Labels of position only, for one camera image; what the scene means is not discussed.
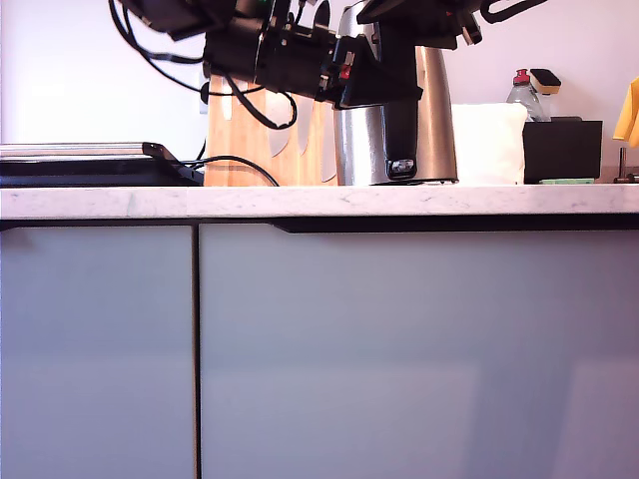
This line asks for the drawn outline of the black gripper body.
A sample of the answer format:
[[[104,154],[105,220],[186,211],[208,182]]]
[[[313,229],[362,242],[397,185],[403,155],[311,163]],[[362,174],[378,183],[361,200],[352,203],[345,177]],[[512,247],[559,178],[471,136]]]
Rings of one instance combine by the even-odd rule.
[[[267,23],[259,42],[257,84],[273,92],[338,103],[343,84],[333,59],[336,43],[335,32],[321,25]]]

